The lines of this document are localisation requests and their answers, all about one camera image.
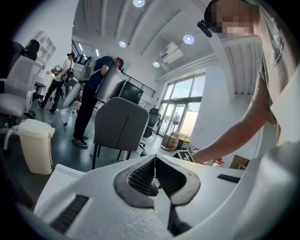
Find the ceiling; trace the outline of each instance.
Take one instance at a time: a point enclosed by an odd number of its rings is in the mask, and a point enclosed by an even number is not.
[[[96,56],[97,48],[100,56],[122,57],[125,72],[141,82],[144,76],[142,73],[153,72],[143,82],[150,87],[153,87],[150,83],[147,84],[150,79],[154,78],[154,81],[182,66],[215,54],[229,91],[236,98],[249,100],[261,64],[260,39],[227,39],[224,34],[216,35],[215,39],[207,38],[198,29],[196,22],[203,18],[204,9],[209,2],[210,0],[145,0],[143,7],[135,7],[132,0],[79,0],[73,36],[77,44],[84,46],[87,56]],[[192,45],[183,42],[186,34],[195,37]],[[119,47],[119,41],[125,41],[127,48]],[[160,61],[159,53],[171,42],[180,48],[183,56],[155,69],[152,63]],[[133,70],[138,68],[143,70],[139,73]]]
[[[127,48],[150,65],[159,60],[158,54],[169,43],[174,42],[183,56],[171,64],[166,63],[167,70],[161,74],[213,53],[194,19],[173,4],[173,0],[146,0],[143,7],[135,7],[132,0],[79,0],[74,24],[74,35],[96,34],[116,40],[116,43],[125,41]],[[186,34],[195,37],[194,44],[188,46],[183,42]]]

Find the floor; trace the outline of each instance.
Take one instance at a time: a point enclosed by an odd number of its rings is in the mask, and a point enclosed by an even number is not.
[[[31,110],[36,113],[36,120],[43,121],[55,128],[55,133],[51,139],[51,153],[53,168],[56,164],[62,164],[67,167],[87,172],[92,168],[92,156],[90,155],[92,149],[93,135],[94,135],[94,121],[95,109],[92,118],[86,128],[86,133],[90,138],[86,141],[89,144],[87,149],[81,149],[72,142],[73,129],[76,120],[76,113],[69,113],[69,110],[56,112],[52,115],[49,110],[51,109],[52,102],[48,102],[44,111],[38,107],[37,102],[33,104]],[[0,127],[3,127],[5,118],[0,117]],[[0,143],[2,146],[4,135],[0,135]],[[160,148],[162,138],[153,134],[150,138],[146,139],[146,151],[149,154],[170,155]],[[139,148],[136,152],[132,152],[130,158],[137,158],[143,150]],[[100,156],[96,161],[96,167],[102,167],[116,163],[119,150],[109,148],[101,148]],[[19,180],[24,189],[35,201],[38,199],[50,175],[40,175],[31,173],[26,165],[23,157],[20,138],[18,136],[11,136],[8,144],[8,151],[5,153],[5,161],[11,173]]]

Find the cardboard box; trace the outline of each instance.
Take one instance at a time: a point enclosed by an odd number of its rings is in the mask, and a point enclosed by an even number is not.
[[[233,161],[230,165],[230,168],[240,169],[240,165],[247,167],[249,162],[250,162],[250,160],[248,160],[244,157],[240,157],[238,155],[235,155],[234,158],[233,158]]]

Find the white shirt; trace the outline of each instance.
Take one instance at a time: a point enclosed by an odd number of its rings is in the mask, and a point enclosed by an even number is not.
[[[62,72],[59,73],[54,79],[57,82],[61,82],[61,76],[63,76],[70,68],[74,68],[74,62],[72,60],[65,60],[64,64],[61,66]]]

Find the large window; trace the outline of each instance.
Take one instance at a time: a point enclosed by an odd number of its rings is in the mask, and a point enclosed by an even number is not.
[[[190,137],[200,109],[205,75],[197,75],[168,85],[160,106],[161,126],[158,134],[175,131]]]
[[[172,94],[171,99],[188,98],[191,91],[192,83],[193,79],[189,79],[175,84],[174,92]]]

